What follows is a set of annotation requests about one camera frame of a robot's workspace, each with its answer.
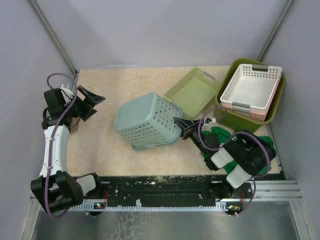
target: metal beam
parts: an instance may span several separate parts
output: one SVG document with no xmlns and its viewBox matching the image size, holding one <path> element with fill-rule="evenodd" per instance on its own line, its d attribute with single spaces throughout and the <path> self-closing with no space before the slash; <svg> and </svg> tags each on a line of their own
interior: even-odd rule
<svg viewBox="0 0 320 240">
<path fill-rule="evenodd" d="M 282 26 L 282 24 L 284 23 L 284 20 L 287 18 L 288 14 L 290 13 L 290 11 L 293 8 L 293 5 L 295 3 L 296 0 L 287 0 L 278 20 L 276 21 L 269 37 L 267 38 L 258 58 L 257 61 L 258 62 L 262 62 L 265 59 L 265 56 L 271 46 L 271 44 L 273 43 L 273 41 L 275 40 L 275 37 L 280 29 L 280 27 Z"/>
<path fill-rule="evenodd" d="M 68 66 L 68 68 L 70 69 L 72 74 L 75 75 L 77 71 L 76 71 L 76 68 L 75 68 L 73 62 L 71 61 L 70 56 L 68 55 L 68 53 L 65 50 L 65 48 L 63 47 L 63 45 L 60 43 L 60 41 L 57 37 L 57 34 L 53 30 L 53 28 L 50 26 L 46 16 L 44 15 L 44 13 L 41 10 L 40 6 L 38 5 L 37 1 L 36 0 L 27 0 L 27 2 L 30 4 L 33 12 L 37 16 L 37 18 L 40 20 L 42 26 L 44 27 L 44 30 L 48 34 L 51 42 L 55 46 L 55 48 L 56 48 L 57 52 L 59 53 L 59 55 L 61 56 L 62 60 Z"/>
</svg>

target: basket handle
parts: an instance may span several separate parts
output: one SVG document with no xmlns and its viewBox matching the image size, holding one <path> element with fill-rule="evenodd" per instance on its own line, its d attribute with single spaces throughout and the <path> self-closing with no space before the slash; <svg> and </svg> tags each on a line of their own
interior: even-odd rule
<svg viewBox="0 0 320 240">
<path fill-rule="evenodd" d="M 206 71 L 204 71 L 203 74 L 206 75 L 207 77 L 211 78 L 214 81 L 217 80 L 215 76 L 212 76 L 210 73 L 208 73 Z"/>
<path fill-rule="evenodd" d="M 233 101 L 232 106 L 233 106 L 232 109 L 237 112 L 241 112 L 241 113 L 245 113 L 245 114 L 250 113 L 250 105 L 249 104 L 243 104 L 243 103 Z"/>
<path fill-rule="evenodd" d="M 269 66 L 268 65 L 253 64 L 251 69 L 252 69 L 252 71 L 268 72 Z"/>
</svg>

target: wall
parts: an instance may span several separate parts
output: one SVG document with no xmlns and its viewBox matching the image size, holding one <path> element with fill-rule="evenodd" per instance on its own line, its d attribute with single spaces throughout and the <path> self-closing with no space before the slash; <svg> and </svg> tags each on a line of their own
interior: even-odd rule
<svg viewBox="0 0 320 240">
<path fill-rule="evenodd" d="M 0 1 L 0 32 L 0 233 L 15 240 L 43 162 L 46 77 L 70 72 L 27 1 Z"/>
<path fill-rule="evenodd" d="M 285 0 L 37 0 L 77 69 L 257 58 Z"/>
<path fill-rule="evenodd" d="M 314 226 L 320 226 L 320 1 L 296 1 L 265 62 L 287 78 L 273 126 L 289 177 L 297 179 Z M 315 229 L 320 238 L 320 229 Z"/>
</svg>

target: plastic basket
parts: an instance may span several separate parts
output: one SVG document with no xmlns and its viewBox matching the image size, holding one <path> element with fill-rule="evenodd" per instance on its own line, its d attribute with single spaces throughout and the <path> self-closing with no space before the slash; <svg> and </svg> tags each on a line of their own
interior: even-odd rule
<svg viewBox="0 0 320 240">
<path fill-rule="evenodd" d="M 275 95 L 282 67 L 240 64 L 220 97 L 223 107 L 263 122 Z"/>
<path fill-rule="evenodd" d="M 113 127 L 133 149 L 142 150 L 173 144 L 180 137 L 174 117 L 183 118 L 183 111 L 153 92 L 123 104 Z"/>
<path fill-rule="evenodd" d="M 179 106 L 184 117 L 192 120 L 213 101 L 220 84 L 214 76 L 195 67 L 164 98 Z"/>
<path fill-rule="evenodd" d="M 258 62 L 258 61 L 255 61 L 255 60 L 252 60 L 249 58 L 239 58 L 239 59 L 235 60 L 231 64 L 228 72 L 226 73 L 226 75 L 224 77 L 224 80 L 221 83 L 221 86 L 220 86 L 218 92 L 216 93 L 216 95 L 214 97 L 214 102 L 217 107 L 221 106 L 220 98 L 221 98 L 228 83 L 230 82 L 231 78 L 233 77 L 234 73 L 236 72 L 236 70 L 240 64 L 264 65 L 261 62 Z M 243 116 L 241 114 L 238 114 L 236 112 L 229 111 L 228 114 L 223 119 L 219 120 L 218 122 L 220 124 L 223 124 L 223 125 L 226 125 L 226 126 L 232 128 L 234 130 L 241 131 L 241 130 L 246 129 L 249 132 L 254 133 L 260 126 L 268 124 L 274 119 L 278 105 L 279 105 L 279 101 L 281 99 L 281 95 L 282 95 L 284 87 L 285 87 L 285 83 L 286 83 L 286 77 L 285 77 L 285 74 L 282 72 L 278 86 L 277 86 L 276 91 L 274 93 L 273 100 L 270 104 L 269 111 L 268 111 L 264 121 L 256 121 L 254 119 L 250 119 L 250 118 Z M 225 110 L 218 109 L 218 110 L 214 111 L 213 114 L 214 114 L 215 118 L 220 118 L 225 114 Z"/>
</svg>

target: beige tabletop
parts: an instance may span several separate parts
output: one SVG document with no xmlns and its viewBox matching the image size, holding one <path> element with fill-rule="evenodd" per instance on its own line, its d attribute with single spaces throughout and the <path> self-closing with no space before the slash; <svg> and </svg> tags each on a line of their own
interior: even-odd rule
<svg viewBox="0 0 320 240">
<path fill-rule="evenodd" d="M 201 68 L 222 80 L 229 66 Z M 89 120 L 86 122 L 81 120 L 78 126 L 72 129 L 67 146 L 69 174 L 72 176 L 92 172 L 96 172 L 99 176 L 225 174 L 224 169 L 209 170 L 200 151 L 190 139 L 179 139 L 172 145 L 135 151 L 130 142 L 113 128 L 122 104 L 151 92 L 163 96 L 192 69 L 193 67 L 151 67 L 81 70 L 77 84 L 90 92 L 104 96 L 106 100 L 95 107 L 98 112 Z M 255 134 L 269 135 L 265 126 Z M 271 167 L 269 173 L 280 172 L 276 159 L 271 161 Z"/>
</svg>

